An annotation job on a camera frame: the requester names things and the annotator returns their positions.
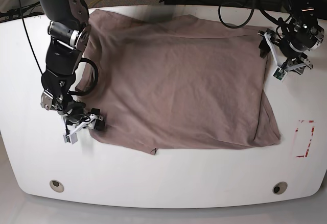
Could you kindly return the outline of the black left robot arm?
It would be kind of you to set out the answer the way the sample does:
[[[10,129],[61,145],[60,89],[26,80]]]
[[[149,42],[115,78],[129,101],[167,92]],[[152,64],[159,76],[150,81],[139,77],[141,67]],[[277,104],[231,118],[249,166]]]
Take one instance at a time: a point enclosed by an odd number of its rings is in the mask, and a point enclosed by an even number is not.
[[[262,7],[261,0],[256,0],[259,11],[276,30],[259,31],[262,41],[259,45],[260,57],[272,54],[276,69],[273,76],[283,80],[289,72],[302,75],[305,68],[312,69],[306,51],[317,49],[324,40],[324,28],[315,16],[313,0],[282,0],[289,17],[276,19]]]

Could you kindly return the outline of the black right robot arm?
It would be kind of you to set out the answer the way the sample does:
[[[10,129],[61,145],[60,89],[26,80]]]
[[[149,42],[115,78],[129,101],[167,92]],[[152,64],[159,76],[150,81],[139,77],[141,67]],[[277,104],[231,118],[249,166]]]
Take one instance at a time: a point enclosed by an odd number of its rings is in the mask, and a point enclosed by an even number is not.
[[[44,88],[41,106],[57,111],[66,125],[84,124],[93,130],[102,131],[105,122],[100,109],[86,111],[83,102],[74,96],[86,96],[96,87],[99,71],[93,61],[82,55],[91,32],[89,11],[85,0],[39,0],[45,15],[50,20],[48,34],[51,38],[45,58],[45,72],[41,75]],[[82,91],[71,91],[80,63],[92,68],[91,85]]]

